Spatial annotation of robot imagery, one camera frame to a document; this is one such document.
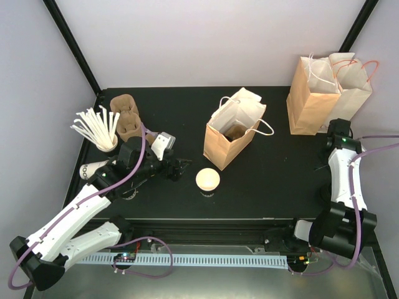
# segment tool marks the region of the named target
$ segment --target black table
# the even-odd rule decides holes
[[[178,182],[152,178],[140,186],[134,199],[115,201],[85,225],[80,234],[119,214],[131,223],[133,237],[154,235],[169,244],[263,244],[268,252],[293,254],[284,242],[286,233],[292,235],[292,219],[318,216],[323,208],[319,189],[331,178],[329,168],[319,159],[319,151],[326,143],[325,134],[290,134],[286,107],[289,87],[248,87],[267,105],[263,119],[274,128],[275,135],[256,134],[224,171],[218,171],[221,184],[213,197],[203,197],[195,184],[199,170],[217,169],[203,156],[206,123],[217,109],[220,98],[231,96],[239,88],[104,90],[97,97],[95,108],[99,104],[109,108],[113,97],[131,94],[144,124],[152,131],[165,131],[175,136],[175,156],[191,159],[193,164]],[[80,179],[80,165],[105,159],[107,157],[93,144],[84,141],[65,204],[86,183]],[[142,247],[146,246],[150,245],[144,242]],[[389,297],[396,298],[374,234],[367,246],[373,248]]]
[[[193,160],[178,182],[152,178],[131,201],[119,200],[98,218],[120,214],[134,219],[282,219],[315,218],[321,211],[319,188],[330,181],[327,167],[318,152],[325,134],[296,136],[289,131],[286,98],[289,87],[249,87],[267,105],[263,116],[275,130],[273,136],[256,134],[253,141],[224,170],[219,171],[203,156],[206,123],[223,96],[239,87],[193,88],[110,88],[104,91],[102,105],[109,107],[113,97],[131,94],[142,122],[152,131],[165,131],[176,137],[176,158]],[[268,129],[260,125],[260,130]],[[80,164],[103,161],[107,157],[93,144],[84,149]],[[202,168],[217,169],[221,184],[217,193],[203,197],[195,184]],[[79,188],[86,182],[75,173]]]

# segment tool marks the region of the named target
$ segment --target white cup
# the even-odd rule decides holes
[[[220,183],[220,175],[212,168],[204,168],[195,177],[197,186],[201,189],[201,194],[205,197],[214,195]]]
[[[99,145],[96,145],[96,147],[104,153],[109,153],[110,151],[113,151],[117,147],[117,145],[118,145],[118,137],[115,135],[113,137],[113,143],[111,148],[103,148],[102,146]]]
[[[82,179],[89,179],[96,170],[98,170],[101,166],[106,165],[107,162],[108,160],[82,165],[79,169],[80,177]]]

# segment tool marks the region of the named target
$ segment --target white wall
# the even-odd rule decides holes
[[[60,211],[82,144],[69,126],[95,96],[41,0],[1,6],[0,297],[21,299],[8,245]]]
[[[102,88],[290,85],[364,0],[57,0]]]
[[[361,60],[380,62],[372,78],[373,94],[353,119],[355,136],[399,134],[398,15],[397,0],[380,1],[352,47]],[[394,142],[399,140],[365,140],[364,144],[374,148]],[[368,209],[377,214],[378,241],[399,293],[399,149],[364,158],[361,177]]]

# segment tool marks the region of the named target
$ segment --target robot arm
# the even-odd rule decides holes
[[[116,245],[123,234],[132,230],[130,224],[120,216],[111,218],[99,228],[73,238],[78,231],[114,200],[128,198],[135,188],[154,175],[162,175],[172,181],[178,180],[191,161],[175,159],[170,139],[161,139],[158,154],[146,146],[143,161],[137,172],[125,184],[87,201],[83,199],[125,178],[138,163],[141,137],[130,138],[121,147],[119,155],[106,165],[99,167],[79,194],[48,224],[28,238],[16,237],[10,248],[16,260],[31,248],[20,266],[38,290],[46,290],[63,276],[64,272],[84,257],[103,248]]]
[[[356,221],[349,188],[351,160],[362,152],[359,141],[349,137],[350,121],[332,120],[327,132],[327,150],[331,169],[331,203],[314,222],[299,220],[294,235],[314,247],[351,259],[356,243]],[[362,220],[362,244],[377,225],[375,214],[367,211],[360,187],[360,160],[354,162],[353,183]]]

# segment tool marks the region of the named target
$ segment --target black frame post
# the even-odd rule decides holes
[[[97,83],[97,80],[92,73],[85,57],[83,56],[82,51],[80,50],[74,35],[70,31],[67,22],[65,21],[60,9],[58,8],[55,0],[43,0],[44,4],[47,6],[54,22],[57,24],[58,29],[60,30],[62,36],[67,42],[69,49],[72,51],[77,63],[83,71],[83,74],[86,76],[87,81],[89,81],[90,86],[92,87],[96,96],[101,93],[101,88]]]
[[[346,36],[344,42],[342,43],[339,52],[350,51],[350,48],[352,48],[353,43],[357,39],[357,36],[359,35],[360,31],[362,31],[364,24],[366,24],[368,17],[370,17],[377,3],[378,0],[366,0],[362,9],[357,15],[354,24],[350,28],[348,35]]]

